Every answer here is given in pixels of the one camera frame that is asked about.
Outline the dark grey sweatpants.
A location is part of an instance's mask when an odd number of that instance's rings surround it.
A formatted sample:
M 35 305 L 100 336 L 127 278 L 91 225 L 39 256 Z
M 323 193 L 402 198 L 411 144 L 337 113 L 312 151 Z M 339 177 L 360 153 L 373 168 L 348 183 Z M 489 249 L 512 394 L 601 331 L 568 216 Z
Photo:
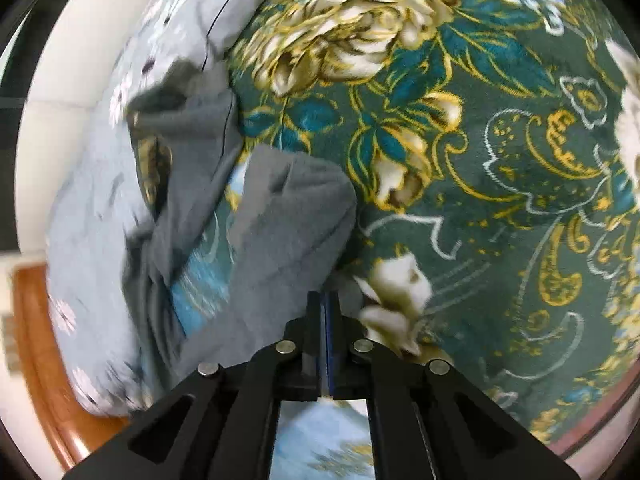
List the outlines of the dark grey sweatpants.
M 130 138 L 160 154 L 152 220 L 128 242 L 122 289 L 138 333 L 142 382 L 159 399 L 201 362 L 242 363 L 302 314 L 326 284 L 355 225 L 357 196 L 343 170 L 304 153 L 259 145 L 229 230 L 228 301 L 194 335 L 170 288 L 213 217 L 243 140 L 226 68 L 176 61 L 126 109 Z

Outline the light blue floral duvet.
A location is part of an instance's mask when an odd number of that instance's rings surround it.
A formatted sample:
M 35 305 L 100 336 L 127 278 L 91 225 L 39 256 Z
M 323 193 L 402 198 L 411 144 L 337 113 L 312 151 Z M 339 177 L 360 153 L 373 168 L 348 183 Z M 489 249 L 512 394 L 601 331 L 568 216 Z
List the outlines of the light blue floral duvet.
M 142 410 L 148 392 L 122 293 L 126 240 L 151 214 L 125 124 L 129 101 L 177 58 L 230 47 L 264 0 L 154 0 L 127 40 L 58 191 L 47 232 L 49 311 L 72 393 L 98 416 Z

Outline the teal floral bed blanket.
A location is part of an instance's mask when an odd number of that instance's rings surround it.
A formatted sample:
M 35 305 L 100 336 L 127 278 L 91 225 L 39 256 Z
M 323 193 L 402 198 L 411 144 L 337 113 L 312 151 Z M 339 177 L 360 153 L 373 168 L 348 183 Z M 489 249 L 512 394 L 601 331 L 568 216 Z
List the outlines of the teal floral bed blanket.
M 584 477 L 637 422 L 639 209 L 618 154 L 627 37 L 601 0 L 266 0 L 228 62 L 247 148 L 329 159 L 340 264 L 375 311 Z

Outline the white black wardrobe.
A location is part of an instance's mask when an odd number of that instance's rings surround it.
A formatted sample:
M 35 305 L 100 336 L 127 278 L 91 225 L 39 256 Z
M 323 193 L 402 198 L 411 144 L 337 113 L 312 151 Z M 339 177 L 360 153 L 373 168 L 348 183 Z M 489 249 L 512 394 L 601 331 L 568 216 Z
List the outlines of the white black wardrobe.
M 40 252 L 132 26 L 149 0 L 15 0 L 1 9 L 1 249 Z

